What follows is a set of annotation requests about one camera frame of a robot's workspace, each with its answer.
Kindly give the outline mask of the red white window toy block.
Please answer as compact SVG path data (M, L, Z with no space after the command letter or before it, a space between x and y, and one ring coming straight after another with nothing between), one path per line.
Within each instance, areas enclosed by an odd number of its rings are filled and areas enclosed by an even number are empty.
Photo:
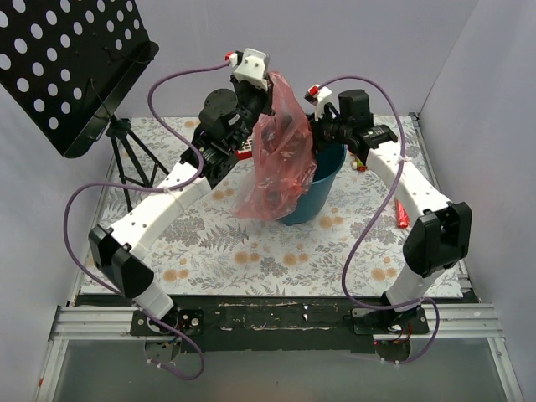
M234 152L239 161L252 158L253 137L249 136L242 147Z

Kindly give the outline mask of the red plastic trash bag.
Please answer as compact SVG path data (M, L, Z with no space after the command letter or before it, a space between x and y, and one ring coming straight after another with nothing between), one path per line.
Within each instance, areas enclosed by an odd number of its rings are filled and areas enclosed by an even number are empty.
M254 126L253 169L234 204L239 219L274 221L293 213L317 169L306 113L281 73L269 77L273 114L260 116Z

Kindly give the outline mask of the small rolled red bag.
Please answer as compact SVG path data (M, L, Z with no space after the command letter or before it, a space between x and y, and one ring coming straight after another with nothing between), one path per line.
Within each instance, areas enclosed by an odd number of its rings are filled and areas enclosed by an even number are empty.
M395 207L396 207L396 218L397 218L397 225L400 229L407 229L410 227L410 217L407 214L404 206L402 203L396 198L395 200Z

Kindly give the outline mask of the aluminium frame rail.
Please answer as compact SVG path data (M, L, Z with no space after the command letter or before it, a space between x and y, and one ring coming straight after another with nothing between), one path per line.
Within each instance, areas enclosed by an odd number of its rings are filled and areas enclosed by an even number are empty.
M464 265L409 328L364 333L341 296L173 295L203 349L158 337L144 316L81 279L63 307L39 401L521 401L494 306ZM204 374L183 381L177 371Z

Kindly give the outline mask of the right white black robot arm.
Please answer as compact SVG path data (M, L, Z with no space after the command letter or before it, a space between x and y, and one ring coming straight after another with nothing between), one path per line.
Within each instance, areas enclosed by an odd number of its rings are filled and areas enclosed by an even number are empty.
M305 94L315 110L308 117L314 144L343 144L394 193L410 219L403 244L405 265L381 296L382 309L358 318L365 327L398 332L415 317L428 289L446 270L466 257L472 210L437 190L401 153L401 133L374 123L364 90L346 90L332 104L332 92L313 85Z

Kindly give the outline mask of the black perforated music stand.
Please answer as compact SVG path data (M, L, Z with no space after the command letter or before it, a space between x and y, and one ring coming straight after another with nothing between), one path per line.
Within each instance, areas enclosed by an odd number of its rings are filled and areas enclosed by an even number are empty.
M133 1L1 3L1 85L68 159L135 137L116 110L158 50Z

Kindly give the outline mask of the teal plastic trash bin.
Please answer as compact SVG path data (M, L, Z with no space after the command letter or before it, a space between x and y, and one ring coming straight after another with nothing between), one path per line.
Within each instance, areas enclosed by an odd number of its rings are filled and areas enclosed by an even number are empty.
M336 175L345 162L347 148L343 144L329 145L315 155L317 169L311 187L297 202L296 209L279 222L292 226L304 224L314 219L327 201Z

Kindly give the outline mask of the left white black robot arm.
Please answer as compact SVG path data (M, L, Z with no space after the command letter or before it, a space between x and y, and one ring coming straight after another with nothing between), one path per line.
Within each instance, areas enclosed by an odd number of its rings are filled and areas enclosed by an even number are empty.
M256 84L236 78L231 82L232 89L211 92L199 114L193 146L203 158L198 160L193 150L187 149L159 185L158 193L148 195L110 227L97 225L89 233L95 267L123 297L147 311L149 324L162 335L177 328L178 309L143 260L179 215L224 180L259 117L271 113L270 79Z

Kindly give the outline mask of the floral patterned table mat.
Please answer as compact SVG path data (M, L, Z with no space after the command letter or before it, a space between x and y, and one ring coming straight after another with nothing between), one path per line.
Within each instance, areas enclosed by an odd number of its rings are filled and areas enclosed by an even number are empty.
M351 168L347 152L317 216L292 226L238 219L235 200L253 164L238 162L152 244L143 262L173 295L380 296L401 272L408 234L378 176Z

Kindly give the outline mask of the colourful toy block car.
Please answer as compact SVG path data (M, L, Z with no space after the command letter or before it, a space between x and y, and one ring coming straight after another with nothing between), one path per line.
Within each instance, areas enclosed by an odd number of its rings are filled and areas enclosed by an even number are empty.
M351 161L351 168L352 170L355 170L357 172L366 172L368 170L368 167L359 159L359 157L355 154L351 154L352 161Z

